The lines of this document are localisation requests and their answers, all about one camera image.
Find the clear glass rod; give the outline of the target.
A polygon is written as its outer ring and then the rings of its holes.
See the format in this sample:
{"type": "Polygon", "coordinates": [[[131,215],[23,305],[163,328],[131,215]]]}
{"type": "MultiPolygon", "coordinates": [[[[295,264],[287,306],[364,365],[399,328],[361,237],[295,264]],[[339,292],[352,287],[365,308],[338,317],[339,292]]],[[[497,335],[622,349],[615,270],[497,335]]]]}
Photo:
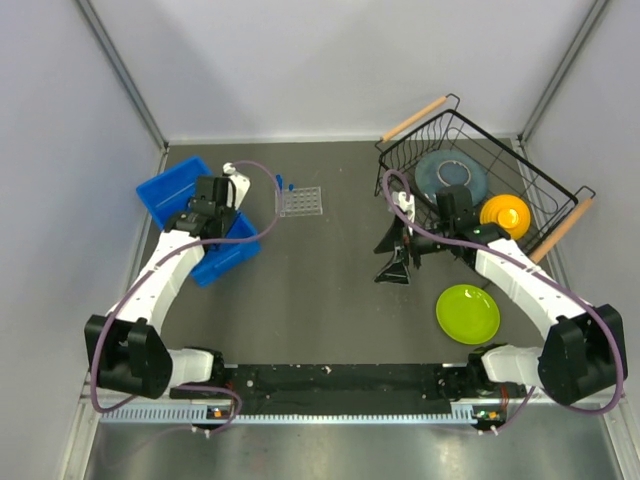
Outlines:
{"type": "Polygon", "coordinates": [[[194,192],[194,184],[188,184],[185,187],[177,190],[175,193],[168,195],[163,200],[156,204],[157,208],[165,208],[166,204],[173,204],[177,202],[186,202],[194,192]]]}

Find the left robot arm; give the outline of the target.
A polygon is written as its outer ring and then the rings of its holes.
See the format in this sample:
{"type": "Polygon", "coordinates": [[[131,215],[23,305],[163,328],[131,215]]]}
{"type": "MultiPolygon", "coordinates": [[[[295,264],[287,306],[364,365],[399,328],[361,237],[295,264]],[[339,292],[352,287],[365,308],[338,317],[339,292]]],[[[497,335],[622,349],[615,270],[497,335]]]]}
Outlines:
{"type": "Polygon", "coordinates": [[[96,389],[150,399],[188,383],[209,397],[224,390],[227,374],[219,354],[170,350],[160,333],[182,285],[204,259],[207,240],[229,233],[249,188],[249,179],[234,169],[198,177],[193,194],[164,221],[134,285],[108,314],[90,317],[84,334],[96,389]]]}

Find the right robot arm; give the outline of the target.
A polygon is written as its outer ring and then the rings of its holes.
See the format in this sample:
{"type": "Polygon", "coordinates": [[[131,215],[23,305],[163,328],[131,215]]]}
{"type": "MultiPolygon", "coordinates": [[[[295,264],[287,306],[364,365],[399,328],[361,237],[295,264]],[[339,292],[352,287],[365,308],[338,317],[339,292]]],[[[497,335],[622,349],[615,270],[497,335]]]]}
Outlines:
{"type": "Polygon", "coordinates": [[[419,266],[422,257],[450,251],[506,294],[543,340],[540,348],[482,342],[470,354],[466,372],[474,393],[487,396],[510,382],[539,388],[569,409],[606,389],[612,397],[600,412],[619,403],[628,368],[622,318],[615,308],[594,306],[558,284],[502,226],[480,221],[463,186],[440,191],[444,215],[433,230],[415,223],[414,195],[390,189],[384,195],[394,219],[374,251],[392,257],[377,282],[406,284],[409,268],[419,266]]]}

